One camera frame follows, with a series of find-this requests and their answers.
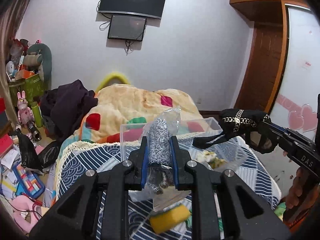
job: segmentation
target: sponge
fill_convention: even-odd
[[[150,217],[150,224],[156,234],[161,234],[187,220],[189,210],[184,205],[179,205],[164,213]]]

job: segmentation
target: human hand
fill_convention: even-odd
[[[297,170],[297,176],[293,180],[292,187],[290,188],[289,194],[287,195],[287,198],[285,201],[285,205],[287,209],[291,209],[294,206],[297,206],[299,204],[299,197],[302,195],[302,188],[303,188],[303,185],[305,184],[301,178],[306,175],[305,174],[306,172],[307,171],[301,167]],[[316,185],[309,192],[309,194],[305,198],[305,201],[301,205],[302,210],[312,207],[319,193],[320,193],[320,187],[319,185]]]

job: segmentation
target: black plastic bag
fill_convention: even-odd
[[[47,168],[55,163],[60,152],[61,143],[53,141],[39,153],[38,158],[43,168]]]
[[[42,165],[29,137],[18,132],[19,149],[21,154],[21,166],[33,171],[41,171]]]

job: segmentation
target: orange box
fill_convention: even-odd
[[[16,73],[16,75],[14,76],[14,80],[19,80],[21,78],[27,79],[27,78],[29,78],[29,77],[31,77],[33,75],[34,75],[33,72],[25,70],[25,69],[22,69],[22,70],[20,70],[20,71],[18,71]]]

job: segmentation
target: brown door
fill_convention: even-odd
[[[236,102],[240,109],[264,110],[279,68],[282,26],[255,24],[252,49]]]

